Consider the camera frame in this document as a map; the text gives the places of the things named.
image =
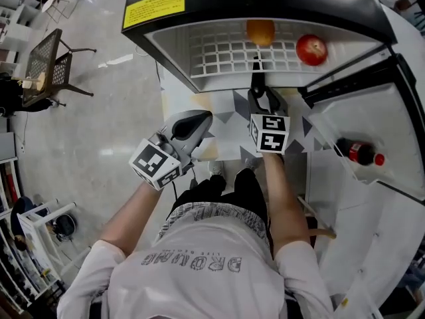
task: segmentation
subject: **white shelf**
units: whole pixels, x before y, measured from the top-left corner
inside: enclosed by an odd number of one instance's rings
[[[5,210],[9,209],[9,204],[6,199],[5,188],[3,188],[3,180],[0,175],[0,198]]]
[[[201,24],[189,27],[191,78],[254,72],[320,73],[329,70],[329,59],[320,66],[302,63],[296,53],[299,35],[289,23],[275,21],[275,39],[268,47],[251,42],[246,21]]]
[[[17,54],[18,52],[16,52],[16,51],[9,51],[8,53],[7,53],[7,57],[6,57],[6,62],[10,62],[10,63],[14,63],[15,64],[15,59],[16,59],[16,54]],[[17,72],[17,69],[18,68],[20,68],[21,67],[21,64],[17,64],[16,63],[16,67],[15,67],[15,73],[13,74],[14,76],[18,76],[19,77],[19,74],[18,74],[18,72]]]
[[[22,260],[23,264],[25,263],[25,267],[28,269],[28,265],[30,265],[31,266],[30,268],[33,270],[33,273],[35,275],[37,275],[37,278],[39,279],[38,282],[34,282],[33,278],[31,278],[31,276],[29,276],[29,278],[32,280],[33,283],[35,283],[37,285],[37,287],[40,288],[40,292],[41,292],[41,290],[44,289],[44,287],[48,283],[46,282],[46,280],[44,278],[42,278],[40,276],[41,272],[39,272],[39,270],[35,266],[34,261],[29,256],[28,252],[26,252],[26,251],[25,252],[21,252],[21,251],[18,251],[18,250],[16,250],[16,252],[19,255],[20,259]]]
[[[10,19],[14,13],[15,10],[0,6],[0,17]]]
[[[16,176],[15,164],[13,163],[13,161],[11,161],[10,165],[11,165],[12,178],[13,178],[13,184],[15,185],[16,195],[17,195],[18,198],[20,198],[21,192],[19,191],[18,178]]]
[[[260,71],[268,73],[268,86],[305,86],[381,45],[366,36],[328,25],[272,20],[275,41],[270,47],[250,42],[247,19],[193,23],[145,36],[201,92],[249,88],[255,61],[260,63]],[[326,43],[328,57],[320,66],[304,65],[296,55],[298,39],[307,34],[317,35]]]
[[[15,170],[15,164],[13,163],[14,161],[17,161],[17,160],[18,160],[18,158],[16,158],[16,157],[9,158],[9,159],[3,159],[2,161],[0,161],[0,164],[6,164],[6,163],[10,164],[12,178],[13,178],[13,185],[15,186],[15,191],[16,191],[17,197],[20,198],[21,192],[19,191],[19,185],[18,185],[18,179],[17,179],[16,170]],[[0,176],[0,198],[1,198],[2,204],[5,205],[5,210],[10,209],[10,206],[9,206],[7,199],[6,199],[5,189],[3,187],[3,180],[1,178],[1,176]]]
[[[33,296],[37,296],[37,294],[38,294],[37,290],[34,288],[33,284],[31,284],[31,281],[28,279],[27,274],[24,272],[24,270],[22,269],[22,267],[21,267],[21,265],[19,264],[18,260],[15,258],[15,255],[13,254],[12,249],[10,248],[9,243],[7,242],[6,237],[5,237],[5,235],[3,234],[3,231],[1,230],[1,228],[0,228],[0,235],[1,235],[2,240],[3,240],[3,241],[4,241],[4,243],[5,243],[5,246],[6,246],[6,247],[7,247],[7,249],[9,250],[9,254],[10,254],[10,256],[12,257],[12,260],[13,260],[13,262],[14,262],[14,263],[12,263],[12,265],[13,265],[15,268],[17,268],[17,269],[21,272],[21,274],[24,276],[24,278],[25,278],[25,280],[26,280],[26,282],[25,282],[25,286],[29,287],[29,288],[32,290],[32,294],[33,294]]]
[[[18,157],[3,159],[3,160],[0,161],[0,164],[10,163],[10,162],[17,161],[17,160],[18,160]]]
[[[50,284],[47,284],[46,283],[46,285],[47,285],[47,287],[44,289],[44,290],[42,290],[36,297],[35,297],[35,300],[37,300],[38,298],[40,298],[46,291],[48,291],[49,289],[51,289],[52,288],[52,286],[55,284],[55,282],[57,281],[57,279],[55,279],[54,281],[52,281]]]
[[[3,270],[5,271],[5,273],[7,274],[7,276],[9,277],[9,279],[11,280],[11,282],[13,283],[13,285],[15,286],[16,290],[19,292],[19,294],[25,299],[26,302],[28,302],[28,306],[31,305],[31,301],[27,298],[27,296],[25,296],[25,294],[22,292],[22,290],[18,287],[18,285],[16,284],[16,282],[12,279],[12,276],[9,274],[9,272],[7,271],[5,265],[3,264],[3,262],[0,260],[0,265],[3,268]]]
[[[4,219],[7,222],[7,228],[9,230],[9,235],[12,236],[11,230],[10,230],[10,227],[11,226],[10,226],[10,222],[9,222],[10,216],[3,216],[3,217],[0,216],[0,220],[2,220],[2,219]],[[31,268],[33,269],[33,272],[38,276],[39,279],[42,280],[42,282],[34,282],[35,284],[37,284],[37,286],[38,286],[38,283],[43,283],[43,285],[48,284],[46,282],[46,280],[40,276],[41,272],[37,269],[37,266],[35,266],[34,261],[30,257],[30,255],[28,254],[28,252],[26,252],[26,251],[25,252],[21,252],[21,251],[16,250],[16,253],[19,255],[19,257],[21,258],[22,261],[25,262],[25,261],[30,260],[29,263],[27,263],[27,265],[31,265]]]
[[[4,219],[8,214],[10,214],[11,211],[12,211],[12,209],[8,209],[8,210],[5,210],[4,212],[0,213],[0,220]]]
[[[12,62],[0,61],[0,72],[6,72],[9,76],[14,76],[18,65]]]
[[[22,314],[24,310],[15,302],[13,297],[7,292],[6,288],[0,283],[0,290],[5,294],[7,300],[15,307],[19,314]]]

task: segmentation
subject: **geometric patterned mat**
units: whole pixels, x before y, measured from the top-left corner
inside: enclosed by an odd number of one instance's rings
[[[161,96],[164,120],[187,110],[209,110],[214,119],[201,145],[192,156],[199,161],[240,160],[261,157],[249,132],[248,89],[223,90],[195,94],[163,70]],[[321,134],[308,120],[311,109],[295,88],[276,89],[288,104],[291,118],[286,154],[313,152],[327,148]]]

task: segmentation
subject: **fridge shelf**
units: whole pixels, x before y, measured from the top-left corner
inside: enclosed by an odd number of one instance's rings
[[[254,72],[255,62],[260,64],[260,72],[327,72],[329,59],[320,66],[308,66],[298,58],[297,40],[306,32],[275,21],[274,42],[261,47],[248,38],[245,21],[191,26],[191,78]]]
[[[364,35],[327,25],[264,19],[273,20],[275,25],[275,41],[269,47],[259,47],[249,40],[248,18],[186,24],[145,37],[197,91],[249,88],[256,61],[260,71],[268,73],[268,86],[305,86],[382,45]],[[296,54],[298,39],[307,34],[326,42],[328,57],[322,65],[304,65]]]

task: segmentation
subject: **open fridge door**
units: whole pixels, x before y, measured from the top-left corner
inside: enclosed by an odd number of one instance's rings
[[[416,81],[400,55],[309,91],[311,122],[334,148],[339,138],[372,143],[385,163],[360,165],[340,157],[355,179],[379,181],[415,199],[425,199],[424,111]]]

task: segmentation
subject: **cable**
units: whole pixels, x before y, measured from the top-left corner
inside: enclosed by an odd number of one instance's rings
[[[196,180],[197,175],[195,174],[195,171],[194,171],[193,167],[192,167],[192,171],[193,171],[193,178]]]
[[[175,200],[177,201],[177,190],[175,189],[175,184],[174,184],[174,181],[171,181],[171,183],[173,184],[173,189],[174,189],[174,197],[175,197]]]
[[[158,62],[155,60],[155,66],[157,67],[157,76],[158,76],[158,80],[159,80],[159,85],[161,85],[161,79],[159,77],[159,71],[158,71]]]
[[[140,54],[140,53],[138,53],[138,51],[137,51],[137,48],[138,48],[138,46],[136,45],[135,46],[135,48],[134,48],[134,52],[138,55],[138,56],[148,56],[148,54],[145,52],[145,54]]]
[[[18,139],[22,142],[23,146],[25,146],[25,131],[27,130],[27,122],[28,122],[28,112],[27,112],[27,119],[25,120],[23,139],[19,137],[18,134],[15,133],[15,136],[18,137]]]

